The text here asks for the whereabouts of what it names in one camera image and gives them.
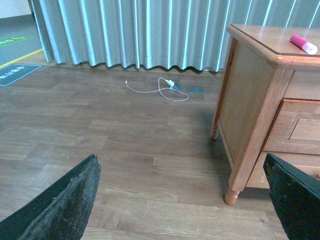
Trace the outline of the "camera left gripper black left finger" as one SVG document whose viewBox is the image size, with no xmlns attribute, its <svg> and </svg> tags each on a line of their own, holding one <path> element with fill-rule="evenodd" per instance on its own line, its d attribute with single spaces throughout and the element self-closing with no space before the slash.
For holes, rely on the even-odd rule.
<svg viewBox="0 0 320 240">
<path fill-rule="evenodd" d="M 79 240 L 94 206 L 101 174 L 88 156 L 37 197 L 0 222 L 2 240 Z"/>
</svg>

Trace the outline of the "camera left gripper black right finger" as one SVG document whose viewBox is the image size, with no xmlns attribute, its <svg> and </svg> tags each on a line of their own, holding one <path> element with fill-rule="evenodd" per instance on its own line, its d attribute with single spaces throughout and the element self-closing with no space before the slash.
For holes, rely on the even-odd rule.
<svg viewBox="0 0 320 240">
<path fill-rule="evenodd" d="M 263 169 L 273 207 L 288 239 L 318 240 L 320 181 L 270 152 Z"/>
</svg>

